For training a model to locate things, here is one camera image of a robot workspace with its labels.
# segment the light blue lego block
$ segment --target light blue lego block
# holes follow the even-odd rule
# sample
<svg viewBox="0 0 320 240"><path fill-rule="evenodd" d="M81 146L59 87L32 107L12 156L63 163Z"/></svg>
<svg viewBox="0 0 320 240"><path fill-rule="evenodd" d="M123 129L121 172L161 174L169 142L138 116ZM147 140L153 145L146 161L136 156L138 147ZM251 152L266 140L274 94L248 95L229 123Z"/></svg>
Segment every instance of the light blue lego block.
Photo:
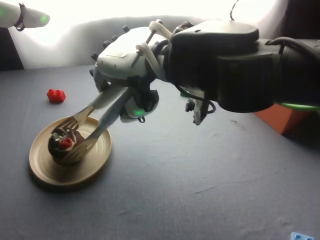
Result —
<svg viewBox="0 0 320 240"><path fill-rule="evenodd" d="M315 238L312 236L303 235L297 232L292 232L291 240L315 240Z"/></svg>

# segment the table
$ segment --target table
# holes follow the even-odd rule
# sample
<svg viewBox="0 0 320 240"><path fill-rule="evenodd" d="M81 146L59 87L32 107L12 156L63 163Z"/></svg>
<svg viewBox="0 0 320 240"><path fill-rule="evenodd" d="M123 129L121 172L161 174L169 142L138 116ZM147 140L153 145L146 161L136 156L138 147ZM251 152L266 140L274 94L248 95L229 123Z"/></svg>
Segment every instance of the table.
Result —
<svg viewBox="0 0 320 240"><path fill-rule="evenodd" d="M98 94L92 66L0 73L0 233L4 240L287 240L320 236L319 154L254 114L217 107L200 126L186 98L155 81L158 108L110 127L111 156L89 186L48 192L29 150L51 122ZM66 100L49 104L48 89ZM100 117L103 110L95 112Z"/></svg>

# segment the robotic hand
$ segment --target robotic hand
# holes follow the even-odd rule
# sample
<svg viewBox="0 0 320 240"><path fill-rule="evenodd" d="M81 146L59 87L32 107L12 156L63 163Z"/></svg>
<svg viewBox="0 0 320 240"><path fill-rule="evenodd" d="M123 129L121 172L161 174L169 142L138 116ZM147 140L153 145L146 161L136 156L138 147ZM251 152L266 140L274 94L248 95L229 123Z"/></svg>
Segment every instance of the robotic hand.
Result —
<svg viewBox="0 0 320 240"><path fill-rule="evenodd" d="M189 22L172 33L161 20L129 29L93 53L90 70L99 92L110 85L133 88L120 111L122 122L145 121L158 104L155 79L187 95L186 111L199 125L215 111L250 113L274 103L320 107L320 40L259 39L257 28L234 21Z"/></svg>
<svg viewBox="0 0 320 240"><path fill-rule="evenodd" d="M25 28L44 27L49 21L49 15L26 8L24 4L19 3L19 6L16 6L0 1L0 28L11 28L14 26L21 32Z"/></svg>

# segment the white backdrop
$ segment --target white backdrop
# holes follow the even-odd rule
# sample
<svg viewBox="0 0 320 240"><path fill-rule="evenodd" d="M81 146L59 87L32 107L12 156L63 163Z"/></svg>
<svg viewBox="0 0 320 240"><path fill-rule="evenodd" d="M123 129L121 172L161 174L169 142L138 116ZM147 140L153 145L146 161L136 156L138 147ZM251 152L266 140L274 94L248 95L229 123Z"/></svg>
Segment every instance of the white backdrop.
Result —
<svg viewBox="0 0 320 240"><path fill-rule="evenodd" d="M4 0L18 4L16 0ZM23 0L29 7L50 15L43 28L10 34L26 69L92 64L92 52L102 43L122 34L121 27L148 26L161 18L173 30L184 21L200 23L206 19L229 19L235 0ZM239 0L233 17L255 25L260 37L272 38L285 13L287 0Z"/></svg>

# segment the beige plate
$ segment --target beige plate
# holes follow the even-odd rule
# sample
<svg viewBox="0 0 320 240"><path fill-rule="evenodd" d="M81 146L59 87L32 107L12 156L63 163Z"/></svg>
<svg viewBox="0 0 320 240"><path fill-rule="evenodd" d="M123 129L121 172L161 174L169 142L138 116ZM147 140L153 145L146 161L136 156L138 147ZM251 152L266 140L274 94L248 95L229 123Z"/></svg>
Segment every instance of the beige plate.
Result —
<svg viewBox="0 0 320 240"><path fill-rule="evenodd" d="M93 149L85 158L73 165L57 164L48 151L48 141L52 130L67 117L46 126L32 143L29 163L33 173L47 184L71 186L79 184L95 175L106 163L111 150L111 137L106 129L99 137ZM78 131L86 139L98 126L98 120L88 117Z"/></svg>

